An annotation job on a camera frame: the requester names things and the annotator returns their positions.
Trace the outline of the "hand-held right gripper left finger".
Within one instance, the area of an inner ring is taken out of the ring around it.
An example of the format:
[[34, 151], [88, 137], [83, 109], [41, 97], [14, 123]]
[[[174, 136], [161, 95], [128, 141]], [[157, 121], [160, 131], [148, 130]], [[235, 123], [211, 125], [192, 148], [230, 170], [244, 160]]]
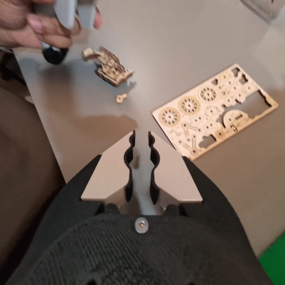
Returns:
[[101, 154], [82, 195], [82, 201], [129, 202], [133, 194], [133, 160], [135, 130]]

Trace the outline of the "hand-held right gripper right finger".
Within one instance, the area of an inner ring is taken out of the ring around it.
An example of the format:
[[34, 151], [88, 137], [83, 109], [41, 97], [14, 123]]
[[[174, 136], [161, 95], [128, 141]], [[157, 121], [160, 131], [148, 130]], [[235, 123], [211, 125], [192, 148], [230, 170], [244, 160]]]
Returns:
[[203, 198], [183, 157], [154, 132], [148, 132], [151, 171], [150, 197], [153, 204], [201, 203]]

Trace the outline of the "person's left hand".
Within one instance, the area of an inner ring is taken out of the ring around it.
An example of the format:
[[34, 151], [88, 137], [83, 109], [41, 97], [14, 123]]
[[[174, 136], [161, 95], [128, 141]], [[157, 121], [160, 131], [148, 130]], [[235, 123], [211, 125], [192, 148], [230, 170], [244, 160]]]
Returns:
[[81, 33], [80, 22], [75, 19], [74, 27], [69, 30], [56, 18], [33, 13], [33, 3], [54, 5], [52, 0], [0, 1], [0, 44], [5, 49], [41, 49], [41, 42], [59, 49], [68, 49], [73, 37]]

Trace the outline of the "person's shirt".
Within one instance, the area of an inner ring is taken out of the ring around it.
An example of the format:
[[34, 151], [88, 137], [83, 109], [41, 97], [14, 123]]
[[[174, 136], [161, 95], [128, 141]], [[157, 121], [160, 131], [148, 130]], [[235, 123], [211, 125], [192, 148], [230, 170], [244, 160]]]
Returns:
[[65, 185], [27, 87], [1, 78], [0, 281], [24, 257], [47, 208]]

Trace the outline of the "model instruction sheet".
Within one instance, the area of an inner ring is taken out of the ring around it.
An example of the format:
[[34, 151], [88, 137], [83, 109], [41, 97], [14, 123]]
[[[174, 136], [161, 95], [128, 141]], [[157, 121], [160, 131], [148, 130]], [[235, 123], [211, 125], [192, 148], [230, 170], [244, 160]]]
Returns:
[[267, 23], [275, 19], [285, 5], [284, 0], [240, 0], [240, 2]]

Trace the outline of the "green plastic bin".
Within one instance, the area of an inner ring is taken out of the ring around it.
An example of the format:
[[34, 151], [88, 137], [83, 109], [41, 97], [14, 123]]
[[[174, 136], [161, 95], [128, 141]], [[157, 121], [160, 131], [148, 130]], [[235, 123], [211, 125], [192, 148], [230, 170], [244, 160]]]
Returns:
[[285, 284], [285, 233], [262, 253], [259, 262], [273, 284]]

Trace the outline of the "wooden gear parts sheet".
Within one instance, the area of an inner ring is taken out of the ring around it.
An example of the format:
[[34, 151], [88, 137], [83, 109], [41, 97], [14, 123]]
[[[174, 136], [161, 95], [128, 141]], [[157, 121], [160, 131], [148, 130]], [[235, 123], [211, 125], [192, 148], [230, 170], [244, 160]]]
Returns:
[[[266, 108], [249, 116], [238, 106], [258, 93]], [[234, 64], [152, 112], [182, 155], [194, 161], [278, 108], [278, 103]]]

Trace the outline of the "grey desk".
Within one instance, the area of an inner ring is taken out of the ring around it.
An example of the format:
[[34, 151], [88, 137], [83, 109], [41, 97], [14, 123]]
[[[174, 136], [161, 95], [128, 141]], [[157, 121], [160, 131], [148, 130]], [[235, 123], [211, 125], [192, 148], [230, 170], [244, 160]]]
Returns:
[[[167, 143], [152, 112], [233, 64], [279, 105], [195, 160], [228, 198], [256, 255], [284, 231], [284, 13], [268, 26], [240, 1], [99, 1], [100, 30], [74, 38], [65, 62], [40, 51], [15, 55], [66, 182], [136, 130], [133, 214], [159, 213], [149, 197], [148, 131]], [[135, 74], [102, 80], [82, 50], [105, 47]], [[118, 94], [128, 95], [117, 104]]]

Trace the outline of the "layered wooden model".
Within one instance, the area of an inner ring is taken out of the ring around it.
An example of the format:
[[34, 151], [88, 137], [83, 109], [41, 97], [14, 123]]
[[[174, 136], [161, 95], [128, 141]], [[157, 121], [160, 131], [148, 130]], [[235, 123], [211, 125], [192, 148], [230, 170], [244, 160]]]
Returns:
[[120, 87], [135, 74], [134, 70], [125, 69], [119, 58], [103, 46], [99, 50], [90, 47], [83, 49], [82, 59], [85, 62], [94, 61], [97, 66], [95, 73], [114, 87]]

